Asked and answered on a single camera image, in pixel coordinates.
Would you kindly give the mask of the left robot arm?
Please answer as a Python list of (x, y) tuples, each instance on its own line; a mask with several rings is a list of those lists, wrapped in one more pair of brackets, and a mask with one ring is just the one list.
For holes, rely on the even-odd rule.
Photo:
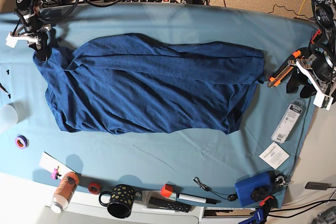
[(314, 97), (316, 106), (326, 108), (335, 103), (335, 0), (311, 0), (313, 20), (318, 29), (306, 48), (292, 53), (269, 79), (269, 86), (289, 77), (287, 93)]

